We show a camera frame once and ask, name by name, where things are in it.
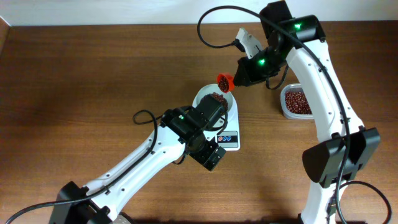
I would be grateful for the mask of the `orange plastic scoop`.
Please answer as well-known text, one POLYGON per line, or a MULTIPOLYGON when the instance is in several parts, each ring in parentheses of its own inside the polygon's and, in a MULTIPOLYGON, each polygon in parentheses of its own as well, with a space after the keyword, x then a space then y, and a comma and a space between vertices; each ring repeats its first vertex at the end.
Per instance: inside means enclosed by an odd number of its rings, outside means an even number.
POLYGON ((235 88, 235 85, 233 83, 233 76, 228 74, 228 73, 220 73, 217 76, 216 82, 218 85, 218 88, 223 92, 223 93, 228 93, 230 91, 233 91, 235 88))

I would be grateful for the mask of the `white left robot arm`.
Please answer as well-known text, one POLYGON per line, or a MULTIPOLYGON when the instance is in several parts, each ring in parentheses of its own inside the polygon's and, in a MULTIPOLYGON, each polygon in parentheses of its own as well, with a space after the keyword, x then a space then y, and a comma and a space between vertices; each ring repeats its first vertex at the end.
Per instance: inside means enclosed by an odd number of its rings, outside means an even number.
POLYGON ((220 134, 216 126, 228 119, 219 104, 169 109, 154 118, 154 131, 130 155, 103 176, 83 187, 69 182, 58 193, 51 223, 112 223, 128 201, 165 166, 179 165, 186 155, 212 171, 226 151, 205 132, 220 134))

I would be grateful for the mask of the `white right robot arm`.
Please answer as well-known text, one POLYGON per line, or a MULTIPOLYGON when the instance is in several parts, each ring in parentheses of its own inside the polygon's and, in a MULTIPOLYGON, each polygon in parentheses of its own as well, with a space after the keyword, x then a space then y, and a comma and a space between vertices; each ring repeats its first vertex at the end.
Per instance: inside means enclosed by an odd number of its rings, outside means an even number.
POLYGON ((318 144, 302 155, 311 184, 299 220, 334 223, 342 216, 340 198, 345 187, 356 183, 356 174, 381 142, 379 132, 366 128, 352 109, 317 17, 294 18, 285 1, 269 3, 257 16, 268 46, 260 49, 240 41, 246 56, 238 62, 233 83, 251 86, 268 81, 284 65, 294 72, 310 106, 318 138, 318 144))

